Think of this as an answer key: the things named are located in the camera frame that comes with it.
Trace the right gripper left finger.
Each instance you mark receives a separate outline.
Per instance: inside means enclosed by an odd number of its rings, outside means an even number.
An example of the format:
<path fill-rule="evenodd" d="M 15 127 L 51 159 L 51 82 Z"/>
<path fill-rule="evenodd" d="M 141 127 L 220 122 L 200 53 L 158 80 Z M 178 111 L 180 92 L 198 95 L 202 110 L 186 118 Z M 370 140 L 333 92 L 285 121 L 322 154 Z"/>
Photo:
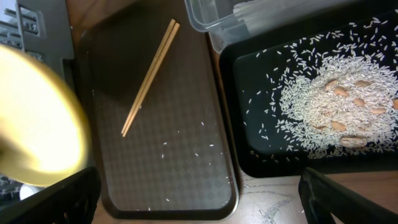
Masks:
<path fill-rule="evenodd" d="M 95 167 L 83 169 L 1 210 L 1 223 L 91 223 L 100 198 Z"/>

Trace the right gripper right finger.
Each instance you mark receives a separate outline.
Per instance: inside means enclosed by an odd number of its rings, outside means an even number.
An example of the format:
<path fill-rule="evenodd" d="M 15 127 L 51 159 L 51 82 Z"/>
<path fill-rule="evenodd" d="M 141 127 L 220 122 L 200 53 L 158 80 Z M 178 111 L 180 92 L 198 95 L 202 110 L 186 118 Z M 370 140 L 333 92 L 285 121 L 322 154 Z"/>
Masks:
<path fill-rule="evenodd" d="M 298 192 L 308 223 L 397 223 L 397 214 L 362 197 L 312 168 L 300 178 Z"/>

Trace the yellow plate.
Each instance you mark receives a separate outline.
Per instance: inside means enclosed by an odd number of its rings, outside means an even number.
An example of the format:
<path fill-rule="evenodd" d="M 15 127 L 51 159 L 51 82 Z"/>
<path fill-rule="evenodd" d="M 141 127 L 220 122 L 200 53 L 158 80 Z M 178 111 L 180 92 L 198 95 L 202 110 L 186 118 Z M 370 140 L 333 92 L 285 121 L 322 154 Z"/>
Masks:
<path fill-rule="evenodd" d="M 88 119 L 73 91 L 37 59 L 1 46 L 1 173 L 48 187 L 84 169 Z"/>

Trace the wooden chopstick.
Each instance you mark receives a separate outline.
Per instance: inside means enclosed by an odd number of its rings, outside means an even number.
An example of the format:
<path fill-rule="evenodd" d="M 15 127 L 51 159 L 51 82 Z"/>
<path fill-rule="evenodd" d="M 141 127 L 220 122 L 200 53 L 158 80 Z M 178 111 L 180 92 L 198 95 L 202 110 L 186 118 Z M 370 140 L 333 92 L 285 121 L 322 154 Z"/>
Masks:
<path fill-rule="evenodd" d="M 180 24 L 176 21 L 176 23 L 171 31 L 171 34 L 169 35 L 169 38 L 167 39 L 166 44 L 165 44 L 164 48 L 162 49 L 160 56 L 155 63 L 155 67 L 153 68 L 153 70 L 149 76 L 149 79 L 144 87 L 144 91 L 142 92 L 141 97 L 139 98 L 138 105 L 137 105 L 136 109 L 134 110 L 134 112 L 132 114 L 132 118 L 130 119 L 130 121 L 128 123 L 127 131 L 125 134 L 122 134 L 122 137 L 125 137 L 127 132 L 129 131 L 129 128 L 131 127 L 131 124 L 133 123 L 134 118 L 136 117 L 136 115 L 142 105 L 142 102 L 144 101 L 144 99 L 147 95 L 147 92 L 149 91 L 149 88 L 152 85 L 152 82 L 154 81 L 154 78 L 157 75 L 157 72 L 159 71 L 160 66 L 162 65 L 162 62 L 163 62 L 165 56 L 167 55 L 167 52 L 169 51 L 169 48 L 172 45 L 172 42 L 174 41 L 174 38 L 179 30 L 179 27 L 180 27 Z"/>
<path fill-rule="evenodd" d="M 124 126 L 123 126 L 123 128 L 121 130 L 121 134 L 125 134 L 126 131 L 127 131 L 128 123 L 129 123 L 130 119 L 132 118 L 132 114 L 133 114 L 134 110 L 136 109 L 136 107 L 138 105 L 139 98 L 141 97 L 141 94 L 144 91 L 144 87 L 145 87 L 145 85 L 146 85 L 146 83 L 147 83 L 147 81 L 149 79 L 149 76 L 150 76 L 153 68 L 155 67 L 155 63 L 156 63 L 157 59 L 159 58 L 160 53 L 161 53 L 162 49 L 164 48 L 164 46 L 166 44 L 166 41 L 169 38 L 169 35 L 171 34 L 171 31 L 172 31 L 175 23 L 176 23 L 175 19 L 171 19 L 171 21 L 170 21 L 170 23 L 169 23 L 169 25 L 167 27 L 167 30 L 165 31 L 165 34 L 164 34 L 164 36 L 163 36 L 163 38 L 162 38 L 162 40 L 161 40 L 161 42 L 159 44 L 159 47 L 158 47 L 158 49 L 157 49 L 157 51 L 156 51 L 156 53 L 154 55 L 154 58 L 152 59 L 150 67 L 149 67 L 149 69 L 148 69 L 148 71 L 147 71 L 147 73 L 146 73 L 146 75 L 144 77 L 144 80 L 142 81 L 140 89 L 137 92 L 136 98 L 134 99 L 134 102 L 133 102 L 133 104 L 131 106 L 130 112 L 129 112 L 129 114 L 127 116 L 127 119 L 126 119 L 126 121 L 124 123 Z"/>

